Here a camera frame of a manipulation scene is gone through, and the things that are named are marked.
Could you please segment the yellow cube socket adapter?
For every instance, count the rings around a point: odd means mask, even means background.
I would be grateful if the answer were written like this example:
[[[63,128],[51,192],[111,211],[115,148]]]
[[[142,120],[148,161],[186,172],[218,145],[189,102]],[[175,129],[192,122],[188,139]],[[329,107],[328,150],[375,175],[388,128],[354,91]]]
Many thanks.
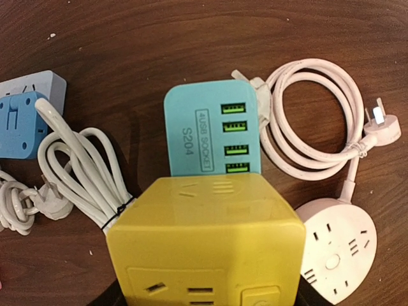
[[[165,177],[106,242],[128,305],[293,305],[305,226],[259,174]]]

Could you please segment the grey-blue power strip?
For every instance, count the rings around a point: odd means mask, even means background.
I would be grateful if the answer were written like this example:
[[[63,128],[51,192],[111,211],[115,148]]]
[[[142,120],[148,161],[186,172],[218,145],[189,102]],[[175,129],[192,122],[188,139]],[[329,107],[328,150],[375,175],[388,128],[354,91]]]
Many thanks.
[[[36,91],[44,95],[52,106],[64,113],[67,81],[51,70],[20,76],[0,84],[1,98]]]

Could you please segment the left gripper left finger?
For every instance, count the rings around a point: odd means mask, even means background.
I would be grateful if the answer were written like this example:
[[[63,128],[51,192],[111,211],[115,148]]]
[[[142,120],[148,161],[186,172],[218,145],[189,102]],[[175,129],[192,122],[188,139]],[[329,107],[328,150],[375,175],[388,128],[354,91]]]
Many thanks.
[[[118,280],[115,280],[97,298],[88,303],[87,306],[127,306]]]

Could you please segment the teal USB power strip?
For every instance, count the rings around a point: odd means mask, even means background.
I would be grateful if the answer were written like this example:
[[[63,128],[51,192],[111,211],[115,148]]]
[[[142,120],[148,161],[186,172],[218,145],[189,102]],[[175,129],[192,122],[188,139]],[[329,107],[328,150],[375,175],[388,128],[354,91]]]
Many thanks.
[[[174,177],[261,173],[256,91],[242,80],[178,85],[164,97]]]

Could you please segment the light blue plug adapter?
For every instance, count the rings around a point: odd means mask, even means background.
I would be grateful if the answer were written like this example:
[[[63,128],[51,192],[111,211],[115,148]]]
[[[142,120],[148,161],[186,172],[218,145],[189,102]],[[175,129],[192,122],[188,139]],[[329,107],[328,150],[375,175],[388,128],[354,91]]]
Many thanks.
[[[1,158],[35,159],[38,147],[46,137],[48,125],[35,109],[42,98],[31,91],[1,98]]]

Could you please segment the pink round power strip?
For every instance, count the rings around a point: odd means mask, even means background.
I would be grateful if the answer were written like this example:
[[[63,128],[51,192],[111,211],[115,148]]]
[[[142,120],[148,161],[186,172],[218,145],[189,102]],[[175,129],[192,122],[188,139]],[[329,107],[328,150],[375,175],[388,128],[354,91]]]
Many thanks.
[[[306,237],[301,275],[327,302],[337,305],[368,275],[377,250],[370,215],[349,198],[320,198],[298,207]]]

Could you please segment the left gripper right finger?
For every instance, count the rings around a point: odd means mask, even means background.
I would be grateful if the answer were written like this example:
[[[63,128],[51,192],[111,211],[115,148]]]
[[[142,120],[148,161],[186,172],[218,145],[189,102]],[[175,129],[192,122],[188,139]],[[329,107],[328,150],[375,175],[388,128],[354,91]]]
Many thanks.
[[[332,306],[332,304],[308,282],[300,282],[296,295],[296,306]]]

